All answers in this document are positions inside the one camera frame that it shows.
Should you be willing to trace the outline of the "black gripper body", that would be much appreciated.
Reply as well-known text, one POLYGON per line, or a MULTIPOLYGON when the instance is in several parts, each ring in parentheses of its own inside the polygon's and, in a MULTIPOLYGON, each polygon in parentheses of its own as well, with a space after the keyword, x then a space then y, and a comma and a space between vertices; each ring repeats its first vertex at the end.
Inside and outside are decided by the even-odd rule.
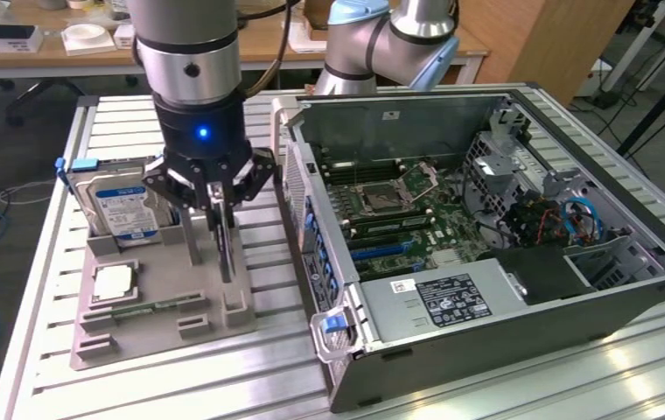
POLYGON ((242 93, 215 102, 169 102, 153 94, 154 110, 163 137, 162 155, 181 155, 207 162, 209 183, 227 184, 251 156, 246 138, 242 93))

